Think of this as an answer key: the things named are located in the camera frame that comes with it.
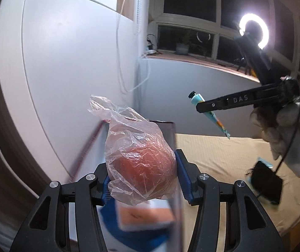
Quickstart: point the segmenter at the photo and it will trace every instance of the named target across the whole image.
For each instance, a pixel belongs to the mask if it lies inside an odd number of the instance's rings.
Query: windowsill
[[[148,55],[148,58],[153,58],[153,59],[164,59],[164,60],[175,60],[175,61],[184,61],[184,62],[190,62],[190,63],[194,63],[194,64],[199,64],[199,65],[203,65],[203,66],[207,66],[207,67],[211,67],[213,69],[217,69],[220,71],[224,71],[233,75],[237,75],[240,77],[244,77],[246,79],[249,80],[253,80],[256,82],[260,82],[259,79],[257,79],[256,77],[250,76],[250,75],[246,75],[244,73],[244,69],[236,71],[237,70],[237,66],[236,67],[226,67],[223,65],[219,65],[217,63],[215,63],[212,59],[210,58],[205,58],[205,57],[197,57],[197,55],[177,55],[174,54],[173,52],[170,51],[160,51],[161,54],[157,54],[157,55]]]

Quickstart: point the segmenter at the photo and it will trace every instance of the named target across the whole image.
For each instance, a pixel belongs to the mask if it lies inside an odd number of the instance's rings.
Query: plastic bag
[[[105,156],[116,200],[137,205],[154,198],[170,198],[176,189],[176,158],[157,124],[132,108],[92,96],[90,112],[110,123]]]

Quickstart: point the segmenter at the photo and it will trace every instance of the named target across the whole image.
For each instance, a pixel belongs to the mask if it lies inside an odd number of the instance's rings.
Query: teal tube
[[[189,98],[191,98],[191,103],[194,106],[197,106],[198,103],[200,102],[204,102],[205,100],[203,99],[203,97],[200,94],[196,94],[195,92],[192,92],[189,95]],[[205,112],[203,113],[208,119],[210,119],[214,124],[216,124],[218,126],[218,128],[221,130],[221,132],[223,132],[228,139],[230,139],[230,134],[227,132],[227,130],[224,128],[223,124],[220,122],[220,120],[218,120],[218,118],[216,117],[215,113],[213,112]]]

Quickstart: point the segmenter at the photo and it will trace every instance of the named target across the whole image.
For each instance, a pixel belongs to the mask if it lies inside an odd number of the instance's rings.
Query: silver screw
[[[206,173],[202,173],[202,174],[199,175],[199,178],[200,178],[201,180],[207,180],[207,179],[209,178],[209,176],[208,176],[208,174],[206,174]]]
[[[240,187],[240,188],[243,188],[243,187],[246,186],[246,183],[243,182],[242,180],[237,181],[236,184],[237,184],[237,186]]]
[[[88,175],[86,176],[86,179],[87,179],[87,180],[94,180],[95,177],[96,177],[95,174],[92,174],[92,173],[91,173],[91,174],[88,174]]]
[[[51,188],[56,188],[58,185],[59,185],[59,182],[58,182],[58,181],[53,181],[53,182],[51,182],[51,183],[49,184],[49,186],[50,186]]]

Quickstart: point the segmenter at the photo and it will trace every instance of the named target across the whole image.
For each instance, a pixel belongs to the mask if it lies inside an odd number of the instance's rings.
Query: gloved hand
[[[277,114],[272,107],[255,108],[251,112],[250,121],[263,129],[262,138],[270,143],[274,160],[285,154],[296,127],[298,112],[299,104],[295,103],[288,104]],[[300,177],[300,121],[284,162]]]

